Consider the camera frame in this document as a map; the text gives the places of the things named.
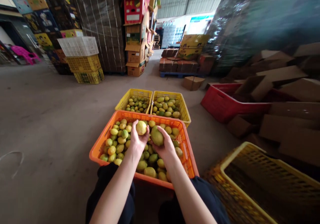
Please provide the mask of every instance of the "concrete floor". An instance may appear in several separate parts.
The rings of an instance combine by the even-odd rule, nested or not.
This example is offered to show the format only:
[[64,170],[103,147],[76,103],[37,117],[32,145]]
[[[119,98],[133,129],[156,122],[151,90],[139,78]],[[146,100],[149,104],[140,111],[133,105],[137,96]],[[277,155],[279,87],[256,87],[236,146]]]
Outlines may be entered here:
[[[200,174],[240,143],[200,105],[205,90],[190,92],[182,79],[159,77],[160,56],[156,50],[139,78],[106,76],[99,85],[80,85],[44,64],[0,67],[0,156],[24,155],[14,179],[22,154],[0,162],[2,223],[84,223],[98,169],[89,151],[129,88],[183,94]],[[169,196],[148,185],[136,188],[135,223],[157,223],[159,205]]]

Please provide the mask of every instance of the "forearm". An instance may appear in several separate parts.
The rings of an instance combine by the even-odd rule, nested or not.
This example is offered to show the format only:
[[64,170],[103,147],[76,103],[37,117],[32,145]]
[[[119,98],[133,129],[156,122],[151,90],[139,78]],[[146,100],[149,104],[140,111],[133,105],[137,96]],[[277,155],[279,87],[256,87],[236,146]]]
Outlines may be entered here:
[[102,193],[90,224],[116,224],[126,203],[140,156],[129,148],[121,165]]
[[172,157],[165,165],[169,171],[185,222],[187,224],[216,223],[214,217],[190,181],[179,158]]

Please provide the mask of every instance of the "pink plastic chair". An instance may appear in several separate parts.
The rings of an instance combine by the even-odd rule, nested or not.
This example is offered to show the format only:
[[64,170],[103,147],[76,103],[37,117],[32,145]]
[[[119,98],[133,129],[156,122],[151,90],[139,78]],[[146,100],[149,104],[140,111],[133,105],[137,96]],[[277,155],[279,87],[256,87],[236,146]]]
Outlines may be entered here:
[[34,60],[38,59],[41,62],[41,59],[38,57],[36,53],[29,53],[23,47],[20,46],[11,46],[11,50],[15,52],[16,55],[22,56],[27,63],[33,65],[33,62],[36,63]]

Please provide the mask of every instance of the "white plastic crate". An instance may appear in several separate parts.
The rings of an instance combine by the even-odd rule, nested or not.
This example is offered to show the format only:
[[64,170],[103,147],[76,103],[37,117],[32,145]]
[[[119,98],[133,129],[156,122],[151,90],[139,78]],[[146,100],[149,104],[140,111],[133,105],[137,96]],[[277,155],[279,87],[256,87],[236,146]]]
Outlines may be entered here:
[[91,56],[99,53],[95,37],[58,39],[66,57]]

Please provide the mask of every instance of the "leg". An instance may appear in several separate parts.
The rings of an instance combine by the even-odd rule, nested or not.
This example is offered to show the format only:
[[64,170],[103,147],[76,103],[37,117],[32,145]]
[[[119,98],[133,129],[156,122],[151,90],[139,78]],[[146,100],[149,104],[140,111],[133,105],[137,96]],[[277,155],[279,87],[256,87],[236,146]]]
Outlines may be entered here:
[[[191,179],[191,182],[217,223],[230,224],[228,214],[220,201],[219,192],[215,190],[212,185],[199,177]],[[160,224],[185,224],[176,195],[174,195],[172,201],[167,201],[161,205],[158,218]]]
[[[91,220],[92,214],[96,205],[102,195],[104,189],[112,179],[114,173],[118,169],[118,166],[114,163],[110,163],[107,166],[102,166],[98,170],[98,181],[96,187],[93,190],[93,193],[88,199],[87,210],[86,210],[86,224]],[[135,196],[135,187],[133,183],[128,194],[126,204],[124,205],[122,214],[119,219],[119,224],[129,224],[133,223],[133,214],[134,214],[134,196]]]

